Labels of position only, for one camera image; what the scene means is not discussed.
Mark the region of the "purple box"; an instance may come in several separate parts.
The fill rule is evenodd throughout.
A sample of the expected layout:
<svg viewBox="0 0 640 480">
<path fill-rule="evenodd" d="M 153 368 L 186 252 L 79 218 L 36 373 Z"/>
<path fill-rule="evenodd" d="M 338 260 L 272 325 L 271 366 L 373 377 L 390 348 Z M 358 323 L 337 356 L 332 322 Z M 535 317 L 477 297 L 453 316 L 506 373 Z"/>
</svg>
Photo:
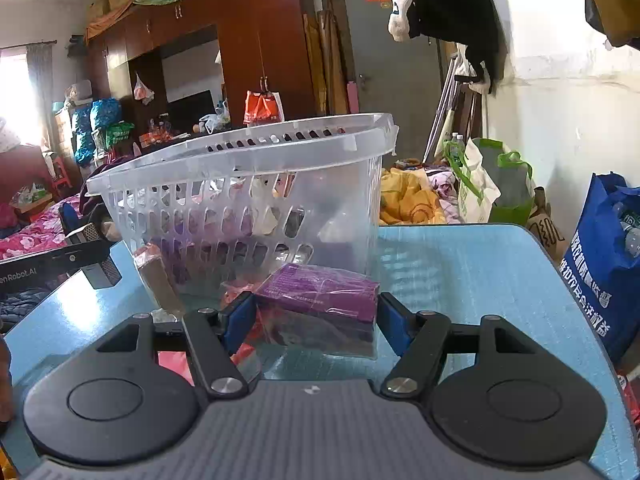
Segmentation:
<svg viewBox="0 0 640 480">
<path fill-rule="evenodd" d="M 270 344 L 332 356 L 376 357 L 378 283 L 367 276 L 288 263 L 254 295 Z"/>
</svg>

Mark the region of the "white plastic basket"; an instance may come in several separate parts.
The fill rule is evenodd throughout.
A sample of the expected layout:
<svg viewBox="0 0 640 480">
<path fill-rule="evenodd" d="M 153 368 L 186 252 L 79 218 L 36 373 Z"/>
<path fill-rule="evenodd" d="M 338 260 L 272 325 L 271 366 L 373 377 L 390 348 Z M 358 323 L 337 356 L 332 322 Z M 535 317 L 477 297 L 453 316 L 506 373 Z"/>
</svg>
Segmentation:
<svg viewBox="0 0 640 480">
<path fill-rule="evenodd" d="M 103 170 L 87 190 L 130 250 L 160 248 L 187 307 L 214 306 L 224 284 L 287 263 L 369 273 L 397 136 L 386 113 L 247 127 Z"/>
</svg>

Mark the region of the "red crumpled wrapper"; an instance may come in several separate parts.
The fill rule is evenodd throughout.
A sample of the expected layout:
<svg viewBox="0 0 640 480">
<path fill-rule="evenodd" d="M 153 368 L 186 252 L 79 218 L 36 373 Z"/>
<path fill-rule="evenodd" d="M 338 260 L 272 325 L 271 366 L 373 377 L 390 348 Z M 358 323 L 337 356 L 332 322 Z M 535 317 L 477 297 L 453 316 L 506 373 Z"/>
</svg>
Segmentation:
<svg viewBox="0 0 640 480">
<path fill-rule="evenodd" d="M 201 309 L 167 336 L 158 364 L 212 396 L 239 396 L 262 374 L 256 350 L 245 339 L 256 324 L 256 299 L 241 292 L 224 309 Z"/>
</svg>

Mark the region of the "yellow orange blanket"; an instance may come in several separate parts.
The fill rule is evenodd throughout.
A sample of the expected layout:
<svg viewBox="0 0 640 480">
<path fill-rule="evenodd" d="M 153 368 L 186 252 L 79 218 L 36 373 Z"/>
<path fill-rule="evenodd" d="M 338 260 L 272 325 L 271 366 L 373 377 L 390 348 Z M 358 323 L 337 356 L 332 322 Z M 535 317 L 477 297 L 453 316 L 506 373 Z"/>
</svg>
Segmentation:
<svg viewBox="0 0 640 480">
<path fill-rule="evenodd" d="M 434 226 L 445 223 L 439 197 L 423 169 L 383 170 L 380 226 Z"/>
</svg>

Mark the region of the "green white tote bag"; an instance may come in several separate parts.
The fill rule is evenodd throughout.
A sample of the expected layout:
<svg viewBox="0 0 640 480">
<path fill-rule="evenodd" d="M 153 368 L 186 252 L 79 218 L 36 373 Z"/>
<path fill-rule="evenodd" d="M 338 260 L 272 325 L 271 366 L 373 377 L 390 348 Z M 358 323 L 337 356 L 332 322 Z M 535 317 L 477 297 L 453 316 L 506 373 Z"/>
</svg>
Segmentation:
<svg viewBox="0 0 640 480">
<path fill-rule="evenodd" d="M 526 226 L 534 206 L 533 167 L 502 141 L 447 141 L 444 156 L 458 179 L 464 223 Z"/>
</svg>

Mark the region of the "blue shopping bag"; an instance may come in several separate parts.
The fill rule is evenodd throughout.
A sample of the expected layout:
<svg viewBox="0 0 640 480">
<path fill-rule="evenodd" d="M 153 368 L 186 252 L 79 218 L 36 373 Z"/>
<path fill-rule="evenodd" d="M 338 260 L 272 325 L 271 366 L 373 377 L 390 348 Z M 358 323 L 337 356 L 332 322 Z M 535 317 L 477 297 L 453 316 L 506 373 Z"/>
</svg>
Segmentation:
<svg viewBox="0 0 640 480">
<path fill-rule="evenodd" d="M 620 174 L 594 174 L 559 272 L 582 314 L 616 364 L 639 331 L 639 190 Z"/>
</svg>

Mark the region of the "orange white plastic bag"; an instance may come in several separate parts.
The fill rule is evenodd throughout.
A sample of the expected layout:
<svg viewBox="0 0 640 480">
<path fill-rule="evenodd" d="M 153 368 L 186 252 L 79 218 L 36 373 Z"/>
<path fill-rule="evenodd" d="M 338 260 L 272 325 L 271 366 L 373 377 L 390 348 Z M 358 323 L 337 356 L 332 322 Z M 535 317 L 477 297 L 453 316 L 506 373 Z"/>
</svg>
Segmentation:
<svg viewBox="0 0 640 480">
<path fill-rule="evenodd" d="M 243 124 L 256 126 L 275 122 L 284 122 L 280 93 L 247 91 Z"/>
</svg>

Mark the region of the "dark red wooden wardrobe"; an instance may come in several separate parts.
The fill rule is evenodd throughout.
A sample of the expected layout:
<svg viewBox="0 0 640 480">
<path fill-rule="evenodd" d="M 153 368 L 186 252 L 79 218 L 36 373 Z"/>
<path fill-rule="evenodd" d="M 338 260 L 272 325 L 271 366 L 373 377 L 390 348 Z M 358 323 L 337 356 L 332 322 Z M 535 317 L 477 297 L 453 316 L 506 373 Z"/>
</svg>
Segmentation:
<svg viewBox="0 0 640 480">
<path fill-rule="evenodd" d="M 166 112 L 169 84 L 163 59 L 178 56 L 188 75 L 206 75 L 214 60 L 198 53 L 216 41 L 232 126 L 242 126 L 245 97 L 279 93 L 285 117 L 317 113 L 304 21 L 312 0 L 179 0 L 166 6 L 130 4 L 89 34 L 88 77 L 98 99 L 115 98 L 139 130 Z"/>
</svg>

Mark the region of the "grey metal door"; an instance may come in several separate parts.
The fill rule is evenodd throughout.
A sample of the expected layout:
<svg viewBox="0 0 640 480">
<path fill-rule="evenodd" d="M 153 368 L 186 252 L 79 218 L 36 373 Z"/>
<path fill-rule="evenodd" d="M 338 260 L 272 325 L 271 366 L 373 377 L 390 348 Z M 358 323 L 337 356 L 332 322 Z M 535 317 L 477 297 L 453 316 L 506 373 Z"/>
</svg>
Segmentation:
<svg viewBox="0 0 640 480">
<path fill-rule="evenodd" d="M 399 127 L 397 157 L 421 159 L 442 93 L 439 43 L 393 40 L 390 0 L 344 1 L 359 110 L 391 114 Z"/>
</svg>

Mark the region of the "metal crutches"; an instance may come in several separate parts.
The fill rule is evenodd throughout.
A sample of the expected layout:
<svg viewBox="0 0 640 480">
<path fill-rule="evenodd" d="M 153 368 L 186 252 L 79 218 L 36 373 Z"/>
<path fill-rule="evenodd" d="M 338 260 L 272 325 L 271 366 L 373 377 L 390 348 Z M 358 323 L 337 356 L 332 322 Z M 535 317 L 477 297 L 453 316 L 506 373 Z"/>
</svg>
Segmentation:
<svg viewBox="0 0 640 480">
<path fill-rule="evenodd" d="M 445 125 L 447 115 L 451 110 L 451 107 L 454 105 L 454 99 L 456 98 L 459 88 L 459 81 L 456 79 L 459 65 L 458 57 L 459 55 L 454 54 L 450 58 L 445 83 L 442 87 L 442 94 L 440 95 L 431 131 L 426 142 L 426 148 L 423 156 L 424 164 L 433 159 L 436 145 L 440 138 L 440 134 L 442 133 L 442 127 Z"/>
</svg>

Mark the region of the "white black hanging garment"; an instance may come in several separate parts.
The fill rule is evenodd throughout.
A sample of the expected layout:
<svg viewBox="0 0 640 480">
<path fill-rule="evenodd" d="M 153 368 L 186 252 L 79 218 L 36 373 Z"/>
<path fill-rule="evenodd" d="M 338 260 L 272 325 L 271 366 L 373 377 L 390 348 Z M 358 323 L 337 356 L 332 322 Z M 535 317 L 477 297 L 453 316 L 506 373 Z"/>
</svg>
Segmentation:
<svg viewBox="0 0 640 480">
<path fill-rule="evenodd" d="M 392 0 L 388 32 L 397 42 L 427 36 L 464 47 L 460 77 L 488 93 L 499 80 L 501 27 L 492 0 Z"/>
</svg>

